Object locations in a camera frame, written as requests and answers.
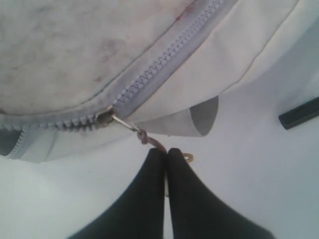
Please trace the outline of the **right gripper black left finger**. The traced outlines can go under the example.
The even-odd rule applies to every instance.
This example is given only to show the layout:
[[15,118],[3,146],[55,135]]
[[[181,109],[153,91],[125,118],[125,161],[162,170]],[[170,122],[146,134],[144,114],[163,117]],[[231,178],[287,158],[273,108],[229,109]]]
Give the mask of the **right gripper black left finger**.
[[73,239],[161,239],[164,218],[164,162],[149,150],[139,172],[116,202]]

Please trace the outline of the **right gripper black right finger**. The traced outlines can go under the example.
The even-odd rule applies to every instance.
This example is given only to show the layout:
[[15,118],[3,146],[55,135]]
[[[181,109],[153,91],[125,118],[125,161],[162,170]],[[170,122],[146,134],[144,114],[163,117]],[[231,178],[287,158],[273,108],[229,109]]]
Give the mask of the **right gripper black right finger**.
[[188,165],[180,149],[166,158],[175,239],[272,239],[273,234],[215,196]]

